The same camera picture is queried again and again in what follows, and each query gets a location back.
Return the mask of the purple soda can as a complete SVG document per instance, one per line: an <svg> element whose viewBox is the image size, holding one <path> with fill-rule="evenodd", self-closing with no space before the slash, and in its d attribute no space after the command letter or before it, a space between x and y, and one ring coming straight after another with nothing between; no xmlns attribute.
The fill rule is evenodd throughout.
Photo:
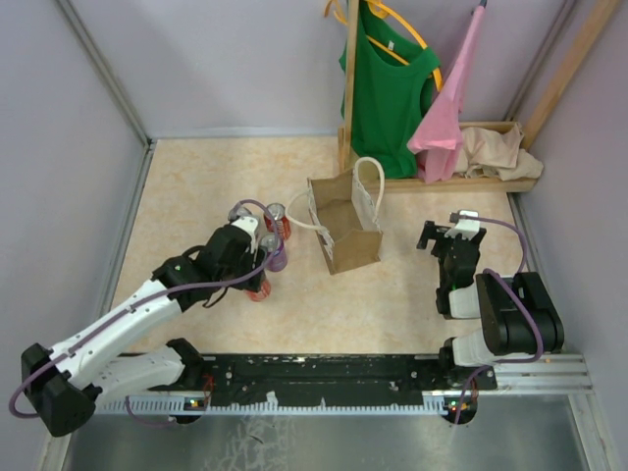
<svg viewBox="0 0 628 471"><path fill-rule="evenodd" d="M239 218L249 217L251 215L252 215L252 212L249 209L247 209L245 206L237 205L230 210L228 214L228 221L232 223Z"/></svg>
<svg viewBox="0 0 628 471"><path fill-rule="evenodd" d="M266 269L270 272L281 272L288 264L288 256L284 241L279 235L265 234L260 240L260 246L266 251L269 262Z"/></svg>

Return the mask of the red soda can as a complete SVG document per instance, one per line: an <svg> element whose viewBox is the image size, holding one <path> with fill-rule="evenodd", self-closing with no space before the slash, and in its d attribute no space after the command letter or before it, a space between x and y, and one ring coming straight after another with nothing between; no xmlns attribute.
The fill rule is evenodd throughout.
<svg viewBox="0 0 628 471"><path fill-rule="evenodd" d="M266 228L272 232L276 226L278 234L283 240L288 240L291 235L289 220L286 216L286 207L279 202L271 203L267 206L269 215L264 215Z"/></svg>

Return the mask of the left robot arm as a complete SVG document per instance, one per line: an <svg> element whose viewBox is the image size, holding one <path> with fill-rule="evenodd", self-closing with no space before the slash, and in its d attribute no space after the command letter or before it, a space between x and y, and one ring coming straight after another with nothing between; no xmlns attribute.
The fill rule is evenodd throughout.
<svg viewBox="0 0 628 471"><path fill-rule="evenodd" d="M82 427L107 403L152 388L190 390L204 377L202 355L184 339L125 357L124 350L160 324L228 288L259 289L268 252L260 222L237 218L203 245L167 259L126 301L51 347L35 343L21 356L19 392L55 438Z"/></svg>

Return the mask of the brown canvas bag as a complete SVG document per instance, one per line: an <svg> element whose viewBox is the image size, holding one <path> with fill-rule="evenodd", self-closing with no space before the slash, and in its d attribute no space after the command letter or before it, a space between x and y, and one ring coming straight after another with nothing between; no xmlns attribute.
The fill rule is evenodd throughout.
<svg viewBox="0 0 628 471"><path fill-rule="evenodd" d="M378 173L378 190L371 195L360 179L364 164ZM360 157L353 168L328 179L309 179L307 189L286 206L291 224L316 233L332 275L380 260L383 240L380 208L385 194L385 173L372 157Z"/></svg>

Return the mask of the red cola can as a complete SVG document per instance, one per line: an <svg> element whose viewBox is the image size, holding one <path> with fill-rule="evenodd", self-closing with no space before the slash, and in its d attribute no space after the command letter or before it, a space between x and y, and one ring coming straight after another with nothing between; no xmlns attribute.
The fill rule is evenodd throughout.
<svg viewBox="0 0 628 471"><path fill-rule="evenodd" d="M268 280L264 280L261 283L259 290L257 291L246 290L244 293L247 295L247 297L251 301L261 302L270 296L271 291L272 291L271 283Z"/></svg>

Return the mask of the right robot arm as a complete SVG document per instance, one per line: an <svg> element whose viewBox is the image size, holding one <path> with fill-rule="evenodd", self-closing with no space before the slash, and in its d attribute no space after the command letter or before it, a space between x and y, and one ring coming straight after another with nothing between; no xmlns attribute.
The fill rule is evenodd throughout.
<svg viewBox="0 0 628 471"><path fill-rule="evenodd" d="M426 221L417 242L438 261L436 308L447 320L478 320L480 328L450 338L439 351L439 377L448 387L471 386L498 364L538 361L564 346L564 327L541 276L518 268L511 277L477 271L483 222L515 230L506 222L458 213L451 227Z"/></svg>

